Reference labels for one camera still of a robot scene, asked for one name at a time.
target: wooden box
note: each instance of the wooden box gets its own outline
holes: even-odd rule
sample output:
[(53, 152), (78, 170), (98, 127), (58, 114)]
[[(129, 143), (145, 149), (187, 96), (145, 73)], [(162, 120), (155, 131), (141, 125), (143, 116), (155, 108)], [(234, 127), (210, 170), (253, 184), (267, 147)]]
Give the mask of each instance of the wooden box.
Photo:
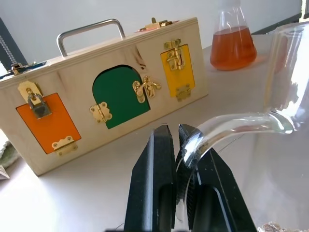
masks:
[[(67, 56), (63, 38), (110, 23), (122, 38)], [(63, 56), (0, 81), (0, 128), (37, 175), (207, 95), (196, 18), (127, 37), (110, 19), (58, 46)]]

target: metal handle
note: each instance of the metal handle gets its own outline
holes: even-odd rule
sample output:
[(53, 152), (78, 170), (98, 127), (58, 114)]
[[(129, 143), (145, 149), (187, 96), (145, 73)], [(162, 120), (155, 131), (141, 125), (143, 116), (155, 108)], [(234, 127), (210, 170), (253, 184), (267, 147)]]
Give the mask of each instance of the metal handle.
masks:
[(92, 29), (100, 28), (100, 27), (103, 27), (103, 26), (106, 26), (106, 25), (109, 25), (109, 24), (116, 24), (117, 25), (121, 39), (124, 39), (126, 37), (125, 33), (124, 33), (124, 29), (122, 28), (120, 22), (117, 19), (114, 19), (114, 18), (107, 19), (107, 20), (104, 20), (102, 22), (90, 24), (90, 25), (87, 25), (87, 26), (84, 26), (84, 27), (81, 27), (81, 28), (68, 30), (64, 33), (61, 33), (57, 37), (57, 45), (58, 45), (58, 48), (59, 48), (62, 56), (63, 57), (68, 56), (68, 54), (67, 54), (67, 52), (66, 52), (66, 50), (63, 46), (64, 38), (67, 38), (69, 36), (76, 35), (76, 34), (79, 34), (79, 33), (85, 32), (85, 31), (89, 31), (89, 30), (92, 30)]

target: glass beaker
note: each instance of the glass beaker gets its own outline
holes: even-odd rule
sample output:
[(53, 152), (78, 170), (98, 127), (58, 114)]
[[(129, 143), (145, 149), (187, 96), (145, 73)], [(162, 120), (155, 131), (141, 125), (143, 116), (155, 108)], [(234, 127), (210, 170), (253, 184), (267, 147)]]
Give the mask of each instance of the glass beaker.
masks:
[[(177, 175), (181, 173), (177, 211), (186, 211), (190, 176), (218, 141), (241, 133), (277, 133), (259, 137), (255, 145), (260, 146), (255, 159), (263, 160), (253, 164), (251, 176), (260, 176), (245, 192), (257, 198), (251, 205), (253, 219), (276, 220), (292, 229), (309, 227), (309, 23), (279, 27), (273, 36), (264, 112), (218, 116), (197, 127), (181, 147), (183, 158), (176, 164)], [(187, 222), (186, 213), (178, 215)]]
[(223, 71), (241, 69), (256, 58), (256, 49), (245, 22), (240, 0), (221, 0), (212, 40), (211, 64)]

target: brass latch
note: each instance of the brass latch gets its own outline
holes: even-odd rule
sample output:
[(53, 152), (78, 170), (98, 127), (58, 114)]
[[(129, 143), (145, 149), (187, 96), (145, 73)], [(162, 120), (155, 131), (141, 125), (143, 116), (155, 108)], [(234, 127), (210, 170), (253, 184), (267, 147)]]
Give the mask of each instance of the brass latch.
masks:
[(12, 67), (12, 72), (14, 73), (14, 75), (18, 75), (19, 74), (19, 69), (23, 67), (23, 65), (21, 63), (14, 63), (11, 65)]
[(180, 39), (164, 43), (164, 49), (166, 50), (173, 49), (168, 52), (168, 59), (167, 59), (169, 67), (172, 71), (181, 70), (185, 65), (183, 49), (179, 47), (180, 43), (181, 43)]
[(139, 101), (139, 103), (145, 102), (145, 95), (144, 95), (143, 88), (145, 88), (146, 94), (149, 98), (154, 98), (155, 97), (155, 90), (161, 89), (161, 85), (150, 81), (149, 76), (145, 76), (143, 78), (142, 84), (140, 84), (139, 81), (134, 81), (133, 82), (133, 89), (136, 93), (137, 100)]
[(112, 118), (109, 108), (107, 108), (106, 102), (101, 102), (98, 105), (93, 105), (90, 107), (90, 112), (93, 114), (93, 117), (96, 119), (97, 123), (107, 122)]
[(151, 24), (146, 25), (144, 28), (141, 28), (139, 31), (157, 29), (157, 28), (165, 27), (171, 24), (173, 24), (172, 21), (163, 20), (163, 21), (157, 22), (156, 19), (152, 17)]
[(60, 139), (59, 142), (52, 143), (52, 147), (59, 156), (63, 156), (77, 149), (77, 145), (72, 136), (67, 136), (65, 139)]
[(185, 86), (182, 86), (180, 88), (176, 89), (176, 98), (179, 102), (181, 102), (183, 99), (186, 99), (188, 97), (191, 96), (191, 89), (190, 89), (190, 85), (187, 84)]
[(18, 86), (18, 91), (26, 103), (29, 104), (37, 119), (52, 113), (36, 83), (30, 81), (22, 82)]

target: padlock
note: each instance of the padlock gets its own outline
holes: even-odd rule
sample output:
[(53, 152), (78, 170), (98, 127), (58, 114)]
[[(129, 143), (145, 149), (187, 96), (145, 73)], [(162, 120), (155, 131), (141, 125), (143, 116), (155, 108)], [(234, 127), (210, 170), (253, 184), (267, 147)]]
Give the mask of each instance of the padlock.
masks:
[[(33, 102), (31, 101), (31, 98), (38, 98), (41, 103), (34, 105)], [(33, 111), (35, 117), (37, 119), (48, 116), (52, 112), (46, 102), (43, 100), (43, 97), (40, 94), (29, 94), (28, 96), (28, 104), (30, 106), (30, 109)]]

